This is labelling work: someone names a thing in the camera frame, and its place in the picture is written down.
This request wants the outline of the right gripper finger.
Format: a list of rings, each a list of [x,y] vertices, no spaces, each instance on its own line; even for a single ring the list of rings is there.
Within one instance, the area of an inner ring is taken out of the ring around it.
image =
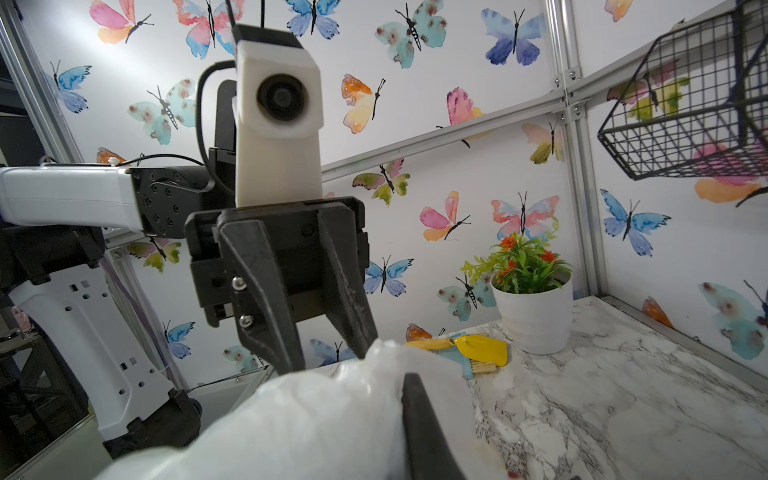
[[[451,454],[426,388],[417,373],[405,374],[401,402],[406,444],[406,478],[464,479]]]

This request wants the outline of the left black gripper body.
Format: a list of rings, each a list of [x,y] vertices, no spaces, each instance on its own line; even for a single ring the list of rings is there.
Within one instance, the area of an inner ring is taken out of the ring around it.
[[[365,214],[353,196],[191,213],[183,232],[207,323],[250,316],[287,328],[326,315],[337,328],[369,327]]]

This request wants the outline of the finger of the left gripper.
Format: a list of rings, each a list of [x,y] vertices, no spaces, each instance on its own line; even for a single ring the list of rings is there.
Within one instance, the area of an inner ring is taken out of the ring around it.
[[[356,357],[363,359],[378,338],[364,288],[368,236],[347,206],[324,206],[317,221],[324,313]]]
[[[240,343],[280,375],[303,370],[298,330],[265,223],[224,223],[218,243],[225,270],[241,284],[230,294]]]

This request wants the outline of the white printed plastic bag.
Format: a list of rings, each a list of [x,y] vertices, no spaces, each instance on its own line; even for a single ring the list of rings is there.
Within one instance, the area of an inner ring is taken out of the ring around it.
[[[458,364],[392,341],[334,374],[270,380],[184,448],[115,461],[106,479],[407,479],[402,387],[417,373],[464,479],[504,479],[500,454],[476,433]]]

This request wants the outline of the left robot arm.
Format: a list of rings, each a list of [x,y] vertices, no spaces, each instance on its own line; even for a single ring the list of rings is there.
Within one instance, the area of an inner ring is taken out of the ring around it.
[[[297,324],[325,316],[358,358],[377,336],[364,290],[369,245],[363,204],[312,199],[297,181],[267,172],[286,165],[264,141],[253,148],[257,174],[238,192],[278,187],[283,204],[227,209],[184,204],[184,237],[198,300],[217,325],[231,305],[241,344],[278,373],[305,361]],[[112,457],[184,447],[201,412],[146,357],[111,299],[102,230],[143,233],[134,174],[125,167],[68,164],[6,168],[1,176],[1,290],[53,341],[94,408]]]

